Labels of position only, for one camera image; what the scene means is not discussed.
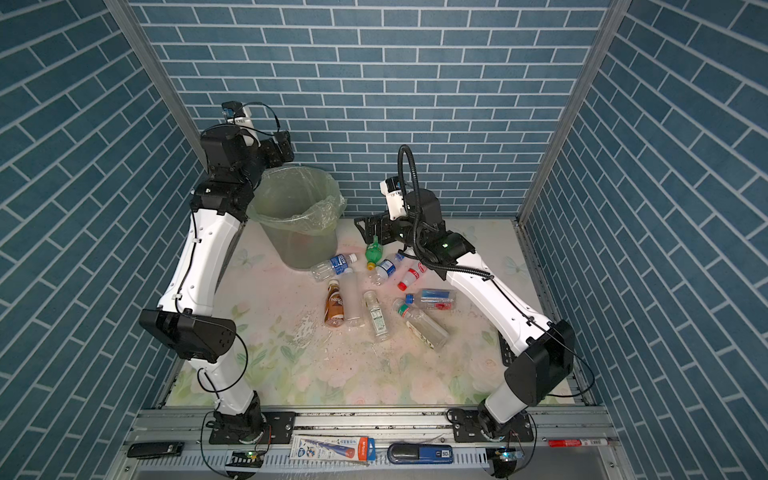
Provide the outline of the red label clear bottle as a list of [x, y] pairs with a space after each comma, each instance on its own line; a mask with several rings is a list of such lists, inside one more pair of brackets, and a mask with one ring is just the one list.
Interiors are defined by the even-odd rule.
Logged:
[[398, 282], [398, 288], [401, 291], [406, 291], [408, 287], [412, 286], [426, 272], [427, 272], [427, 268], [421, 262], [416, 262], [412, 264], [406, 270], [401, 280]]

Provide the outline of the blue red label bottle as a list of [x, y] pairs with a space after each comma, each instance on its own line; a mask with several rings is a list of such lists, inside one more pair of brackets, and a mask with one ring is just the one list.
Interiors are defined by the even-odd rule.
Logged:
[[456, 292], [445, 289], [422, 289], [417, 293], [405, 295], [405, 303], [422, 310], [453, 310], [456, 304]]

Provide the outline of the large clear green cap bottle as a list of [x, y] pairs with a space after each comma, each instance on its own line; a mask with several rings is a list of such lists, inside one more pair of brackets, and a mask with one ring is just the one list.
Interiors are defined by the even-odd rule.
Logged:
[[429, 348], [440, 350], [447, 343], [450, 337], [448, 331], [420, 308], [407, 304], [402, 298], [396, 298], [393, 309], [408, 329]]

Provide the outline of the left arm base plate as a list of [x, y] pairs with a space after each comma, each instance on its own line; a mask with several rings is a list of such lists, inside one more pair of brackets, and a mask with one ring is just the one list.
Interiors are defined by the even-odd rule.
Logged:
[[214, 412], [206, 420], [211, 429], [212, 445], [289, 444], [295, 426], [296, 413], [289, 411], [260, 412], [258, 415], [224, 415]]

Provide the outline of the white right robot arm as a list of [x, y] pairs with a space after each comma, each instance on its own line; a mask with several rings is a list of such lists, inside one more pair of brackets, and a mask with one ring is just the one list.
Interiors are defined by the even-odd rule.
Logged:
[[384, 244], [402, 243], [402, 253], [478, 307], [514, 355], [503, 382], [478, 407], [485, 430], [496, 435], [572, 373], [577, 358], [573, 328], [529, 306], [492, 273], [469, 240], [447, 228], [437, 196], [419, 183], [409, 146], [399, 147], [397, 174], [384, 181], [382, 192], [387, 212], [356, 221], [363, 239], [380, 234]]

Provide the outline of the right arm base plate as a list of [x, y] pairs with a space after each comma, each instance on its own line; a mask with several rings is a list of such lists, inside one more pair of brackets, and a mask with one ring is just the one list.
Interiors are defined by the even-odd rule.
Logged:
[[504, 423], [497, 422], [483, 409], [450, 408], [445, 416], [452, 427], [454, 441], [458, 443], [534, 440], [532, 423], [525, 411]]

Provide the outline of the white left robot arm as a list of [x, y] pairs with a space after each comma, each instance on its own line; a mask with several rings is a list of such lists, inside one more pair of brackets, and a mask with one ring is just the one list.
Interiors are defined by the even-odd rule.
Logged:
[[260, 139], [253, 128], [224, 123], [204, 130], [200, 142], [207, 177], [192, 193], [181, 257], [156, 308], [143, 310], [139, 323], [195, 369], [220, 420], [254, 427], [258, 398], [233, 350], [242, 339], [232, 320], [214, 317], [214, 297], [262, 174], [294, 158], [291, 137], [278, 129]]

